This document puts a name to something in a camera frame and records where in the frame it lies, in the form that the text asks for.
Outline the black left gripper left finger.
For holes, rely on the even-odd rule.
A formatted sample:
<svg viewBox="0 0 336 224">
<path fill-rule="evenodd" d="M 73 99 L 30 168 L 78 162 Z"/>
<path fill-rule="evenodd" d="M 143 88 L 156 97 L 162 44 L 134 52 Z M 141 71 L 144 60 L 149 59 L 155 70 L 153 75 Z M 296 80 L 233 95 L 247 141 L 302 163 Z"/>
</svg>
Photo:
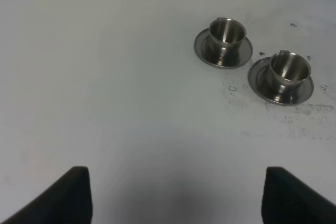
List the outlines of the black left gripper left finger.
<svg viewBox="0 0 336 224">
<path fill-rule="evenodd" d="M 75 166 L 3 223 L 91 223 L 89 170 Z"/>
</svg>

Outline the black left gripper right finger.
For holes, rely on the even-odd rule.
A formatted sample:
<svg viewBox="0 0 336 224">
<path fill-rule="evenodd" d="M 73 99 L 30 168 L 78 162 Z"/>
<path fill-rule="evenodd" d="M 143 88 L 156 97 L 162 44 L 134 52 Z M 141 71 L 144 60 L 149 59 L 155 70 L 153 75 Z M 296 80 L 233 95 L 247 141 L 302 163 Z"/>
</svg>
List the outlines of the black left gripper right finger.
<svg viewBox="0 0 336 224">
<path fill-rule="evenodd" d="M 263 223 L 335 223 L 335 204 L 282 167 L 268 167 L 261 201 Z"/>
</svg>

